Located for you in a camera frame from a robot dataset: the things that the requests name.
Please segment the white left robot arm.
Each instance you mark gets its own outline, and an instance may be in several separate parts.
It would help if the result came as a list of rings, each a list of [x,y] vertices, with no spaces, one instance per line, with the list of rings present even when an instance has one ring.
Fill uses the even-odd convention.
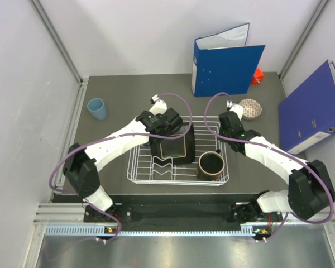
[[[101,186],[99,172],[111,161],[130,149],[150,141],[169,139],[183,125],[183,119],[157,95],[152,107],[136,116],[127,126],[89,146],[78,143],[69,148],[63,165],[63,175],[77,195],[96,207],[103,221],[114,218],[113,200]]]

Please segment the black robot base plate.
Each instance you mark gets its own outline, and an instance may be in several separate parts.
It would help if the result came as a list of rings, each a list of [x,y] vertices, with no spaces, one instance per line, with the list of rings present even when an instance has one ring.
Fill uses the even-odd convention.
[[[278,222],[276,212],[263,213],[256,208],[253,194],[116,194],[109,208],[87,206],[88,218],[106,222],[110,214],[128,224],[143,219],[220,219],[223,222]]]

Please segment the white wire dish rack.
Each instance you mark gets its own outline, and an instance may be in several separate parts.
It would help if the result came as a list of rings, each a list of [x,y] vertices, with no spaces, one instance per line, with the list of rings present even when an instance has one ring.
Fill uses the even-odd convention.
[[[215,137],[217,116],[192,116],[191,130],[178,140],[141,145],[130,150],[127,179],[136,184],[220,186],[229,181],[226,144]],[[225,167],[216,179],[197,177],[198,160],[205,152],[218,152]]]

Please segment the black square plate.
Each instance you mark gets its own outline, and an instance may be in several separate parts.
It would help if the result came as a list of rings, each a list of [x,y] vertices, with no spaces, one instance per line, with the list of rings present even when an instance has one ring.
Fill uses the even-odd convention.
[[[152,143],[150,151],[153,163],[160,166],[193,163],[195,161],[194,126],[191,125],[186,135],[179,139],[165,140],[160,144]]]

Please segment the light blue cup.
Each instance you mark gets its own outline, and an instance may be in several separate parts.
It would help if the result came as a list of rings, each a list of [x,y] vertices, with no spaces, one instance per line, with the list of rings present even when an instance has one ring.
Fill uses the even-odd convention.
[[[107,109],[104,101],[100,98],[93,98],[87,104],[87,109],[92,116],[99,120],[104,121],[107,118]]]

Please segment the brown floral patterned bowl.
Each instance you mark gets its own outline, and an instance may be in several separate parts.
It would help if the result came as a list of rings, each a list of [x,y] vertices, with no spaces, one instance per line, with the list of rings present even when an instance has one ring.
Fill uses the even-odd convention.
[[[254,99],[243,99],[239,102],[239,105],[243,108],[242,118],[245,120],[254,120],[262,113],[261,104]]]

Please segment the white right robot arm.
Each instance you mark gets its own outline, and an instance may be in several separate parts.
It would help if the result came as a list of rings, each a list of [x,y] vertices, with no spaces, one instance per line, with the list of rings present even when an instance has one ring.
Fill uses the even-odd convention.
[[[243,107],[231,101],[219,115],[219,139],[235,152],[253,159],[273,171],[288,186],[287,190],[262,191],[249,203],[250,216],[264,220],[270,212],[293,213],[306,222],[320,211],[333,212],[335,191],[326,166],[294,157],[269,143],[254,130],[245,130],[241,123]]]

